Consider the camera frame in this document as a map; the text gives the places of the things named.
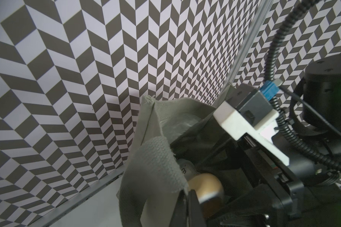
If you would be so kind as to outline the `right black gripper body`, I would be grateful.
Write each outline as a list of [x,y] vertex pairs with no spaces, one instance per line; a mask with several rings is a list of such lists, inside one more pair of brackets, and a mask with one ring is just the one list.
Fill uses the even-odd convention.
[[281,135],[272,139],[291,159],[278,162],[251,138],[224,135],[209,160],[221,152],[220,168],[238,169],[251,189],[233,196],[207,220],[210,227],[341,227],[341,174],[299,154]]

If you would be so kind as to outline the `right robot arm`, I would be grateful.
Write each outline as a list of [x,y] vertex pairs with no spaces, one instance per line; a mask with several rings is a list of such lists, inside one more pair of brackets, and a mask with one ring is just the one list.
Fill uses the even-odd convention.
[[301,1],[279,26],[262,87],[241,84],[213,113],[228,137],[212,154],[225,150],[252,189],[209,227],[341,227],[341,54],[308,64],[293,91],[275,78],[286,36],[316,4]]

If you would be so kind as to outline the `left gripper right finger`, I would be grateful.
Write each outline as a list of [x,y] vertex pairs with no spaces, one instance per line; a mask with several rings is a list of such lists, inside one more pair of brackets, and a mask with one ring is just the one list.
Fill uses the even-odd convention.
[[190,227],[206,227],[206,222],[195,190],[191,190],[188,193],[188,224]]

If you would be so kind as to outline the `orange round clock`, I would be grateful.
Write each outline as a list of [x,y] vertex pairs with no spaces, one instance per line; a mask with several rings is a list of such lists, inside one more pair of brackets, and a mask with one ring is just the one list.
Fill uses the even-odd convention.
[[224,204],[224,188],[220,180],[210,174],[202,173],[188,181],[189,189],[196,192],[205,219],[219,211]]

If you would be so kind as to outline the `green rectangular analog clock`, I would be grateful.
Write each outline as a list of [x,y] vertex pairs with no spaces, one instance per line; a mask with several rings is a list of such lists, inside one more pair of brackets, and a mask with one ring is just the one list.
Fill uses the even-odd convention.
[[195,166],[192,162],[186,159],[178,159],[177,160],[180,169],[186,178],[187,181],[191,180],[195,176],[199,175],[199,172],[196,170]]

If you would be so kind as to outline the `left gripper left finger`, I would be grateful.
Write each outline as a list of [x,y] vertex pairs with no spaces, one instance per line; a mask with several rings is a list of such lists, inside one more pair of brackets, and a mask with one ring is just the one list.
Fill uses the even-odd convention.
[[184,191],[180,191],[170,220],[169,227],[186,227],[187,211],[187,197]]

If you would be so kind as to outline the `green canvas bag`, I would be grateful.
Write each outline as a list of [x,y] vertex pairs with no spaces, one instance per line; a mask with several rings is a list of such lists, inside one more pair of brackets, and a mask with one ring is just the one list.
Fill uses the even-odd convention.
[[251,189],[242,182],[240,170],[217,166],[226,159],[225,152],[208,159],[214,145],[224,135],[229,136],[213,112],[234,91],[228,85],[214,106],[191,98],[158,101],[143,97],[118,194],[124,227],[168,227],[180,191],[184,191],[188,205],[191,190],[178,159],[189,160],[199,174],[210,173],[220,180],[224,188],[222,208],[233,196]]

